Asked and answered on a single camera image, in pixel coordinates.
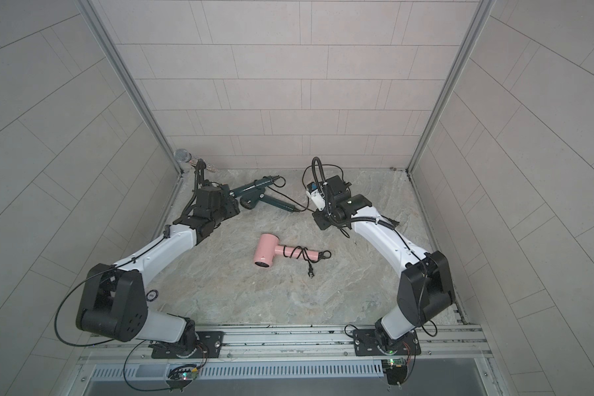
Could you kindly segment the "pink hair dryer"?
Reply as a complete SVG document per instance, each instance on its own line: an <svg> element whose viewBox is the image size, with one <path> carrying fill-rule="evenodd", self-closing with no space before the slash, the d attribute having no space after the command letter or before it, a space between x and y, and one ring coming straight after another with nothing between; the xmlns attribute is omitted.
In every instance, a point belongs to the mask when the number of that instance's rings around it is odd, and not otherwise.
<svg viewBox="0 0 594 396"><path fill-rule="evenodd" d="M256 251L253 256L253 263L258 267L269 268L273 265L275 257L291 258L295 260L303 259L306 262L316 263L331 257L329 251L313 251L306 247L290 247L280 244L280 240L273 234L262 234Z"/></svg>

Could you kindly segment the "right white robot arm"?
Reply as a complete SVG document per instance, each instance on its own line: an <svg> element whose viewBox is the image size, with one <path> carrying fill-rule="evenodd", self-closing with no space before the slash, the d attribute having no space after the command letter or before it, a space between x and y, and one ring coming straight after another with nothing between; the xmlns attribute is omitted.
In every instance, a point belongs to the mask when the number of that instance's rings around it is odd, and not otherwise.
<svg viewBox="0 0 594 396"><path fill-rule="evenodd" d="M396 222L383 216L363 195L353 196L351 184L339 176L312 181L305 187L317 210L313 218L321 230L351 229L385 258L399 276L396 306L375 323L375 340L385 354L398 352L416 328L433 320L455 303L446 256L428 252L402 236Z"/></svg>

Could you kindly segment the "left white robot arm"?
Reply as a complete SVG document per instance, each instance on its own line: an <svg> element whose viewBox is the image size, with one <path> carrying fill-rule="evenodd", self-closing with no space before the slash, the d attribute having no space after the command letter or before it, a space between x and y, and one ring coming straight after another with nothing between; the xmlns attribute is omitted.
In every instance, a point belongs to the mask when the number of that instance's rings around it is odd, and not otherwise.
<svg viewBox="0 0 594 396"><path fill-rule="evenodd" d="M76 327L119 342L152 341L155 353L187 357L197 350L195 322L149 309L148 285L183 253L193 249L226 219L239 214L239 203L226 184L196 190L192 212L168 225L163 235L112 265L92 267L84 282Z"/></svg>

